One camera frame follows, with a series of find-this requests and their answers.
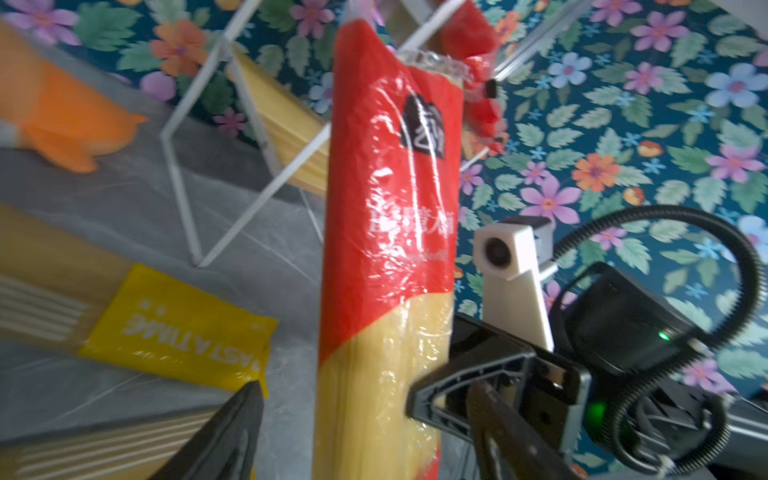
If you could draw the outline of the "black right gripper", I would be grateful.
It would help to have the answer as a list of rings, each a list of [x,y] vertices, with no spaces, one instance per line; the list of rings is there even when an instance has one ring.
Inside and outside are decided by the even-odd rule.
[[[495,337],[532,350],[471,350]],[[593,383],[586,367],[462,313],[454,316],[450,354],[459,356],[410,387],[407,417],[450,435],[469,435],[469,387],[522,380],[517,386],[499,381],[499,393],[560,454],[575,452]]]

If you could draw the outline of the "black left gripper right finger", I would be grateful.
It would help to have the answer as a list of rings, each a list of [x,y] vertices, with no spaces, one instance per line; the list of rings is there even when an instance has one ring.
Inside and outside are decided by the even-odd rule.
[[[486,381],[468,389],[466,409],[482,479],[566,480],[576,474]]]

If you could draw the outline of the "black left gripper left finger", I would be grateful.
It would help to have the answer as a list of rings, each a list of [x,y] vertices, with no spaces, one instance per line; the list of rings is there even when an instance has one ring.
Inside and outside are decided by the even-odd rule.
[[[152,477],[251,479],[263,411],[261,384],[243,385]]]

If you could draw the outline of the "red spaghetti bag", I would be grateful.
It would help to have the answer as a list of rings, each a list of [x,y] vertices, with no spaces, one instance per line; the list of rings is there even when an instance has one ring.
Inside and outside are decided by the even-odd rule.
[[[345,23],[335,72],[312,475],[433,479],[411,386],[448,357],[463,91]]]

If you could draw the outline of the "red spaghetti bag under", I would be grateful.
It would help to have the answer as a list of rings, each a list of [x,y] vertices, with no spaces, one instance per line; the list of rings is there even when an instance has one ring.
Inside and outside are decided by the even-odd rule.
[[[464,80],[463,118],[479,149],[490,155],[504,150],[507,123],[497,99],[494,69],[500,42],[494,28],[471,1],[464,2],[438,33],[443,53],[468,69]]]

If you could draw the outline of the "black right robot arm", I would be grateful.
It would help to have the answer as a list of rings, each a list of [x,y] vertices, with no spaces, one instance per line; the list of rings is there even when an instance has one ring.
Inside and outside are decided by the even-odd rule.
[[[739,290],[705,330],[605,262],[587,267],[572,303],[544,300],[558,261],[592,237],[644,220],[697,227],[733,255]],[[474,237],[485,318],[455,316],[449,362],[416,381],[405,412],[466,441],[483,479],[572,479],[580,432],[636,473],[666,479],[711,464],[729,443],[730,393],[686,397],[672,381],[737,339],[766,298],[751,242],[726,221],[682,206],[601,216],[560,240],[552,222],[517,216]]]

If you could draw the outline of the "white wooden two-tier shelf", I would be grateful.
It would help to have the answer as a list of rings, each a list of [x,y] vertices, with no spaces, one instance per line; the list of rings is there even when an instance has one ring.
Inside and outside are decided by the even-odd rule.
[[[415,53],[436,37],[439,28],[444,30],[449,20],[467,1],[384,1],[385,12],[390,5],[395,19],[401,20],[406,38],[396,40],[398,53]],[[243,32],[246,23],[257,13],[265,1],[243,1],[227,23],[224,31],[214,42],[207,60],[193,78],[190,86],[163,126],[160,141],[167,162],[171,185],[191,262],[204,268],[211,264],[235,237],[248,225],[256,214],[286,184],[322,196],[326,190],[328,150],[325,146],[330,137],[331,125],[312,113],[289,90],[258,67],[246,54],[234,47],[235,40]],[[498,63],[493,79],[502,81],[522,64],[531,59],[540,47],[556,34],[575,23],[590,7],[591,1],[566,1],[556,13],[528,35],[520,46]],[[221,63],[234,81],[238,98],[242,102],[247,119],[246,131],[251,131],[273,179],[263,188],[255,201],[216,241],[208,253],[204,253],[195,224],[191,203],[174,150],[173,137],[195,103],[202,98]]]

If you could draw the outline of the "yellow Pastatime bag middle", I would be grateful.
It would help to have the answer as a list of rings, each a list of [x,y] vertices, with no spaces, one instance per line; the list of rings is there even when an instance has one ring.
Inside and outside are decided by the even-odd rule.
[[[214,416],[214,407],[29,437],[1,446],[3,479],[148,479]]]

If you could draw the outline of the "yellow pastatime bag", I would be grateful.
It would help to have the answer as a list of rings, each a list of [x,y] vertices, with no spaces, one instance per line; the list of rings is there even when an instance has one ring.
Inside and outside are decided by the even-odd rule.
[[[214,407],[29,437],[1,446],[3,479],[148,479],[214,416]]]
[[[1,334],[202,386],[266,382],[276,320],[1,209]]]

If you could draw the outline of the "yellow Pastatime bag top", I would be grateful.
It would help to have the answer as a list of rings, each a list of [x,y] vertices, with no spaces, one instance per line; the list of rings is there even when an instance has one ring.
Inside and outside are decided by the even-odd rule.
[[[276,320],[1,209],[1,334],[202,386],[266,382]]]

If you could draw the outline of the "orange plush whale toy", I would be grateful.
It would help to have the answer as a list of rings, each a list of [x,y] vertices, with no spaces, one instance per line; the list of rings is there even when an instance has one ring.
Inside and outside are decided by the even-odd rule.
[[[1,146],[34,150],[73,173],[129,145],[147,118],[132,113],[46,60],[1,24]]]

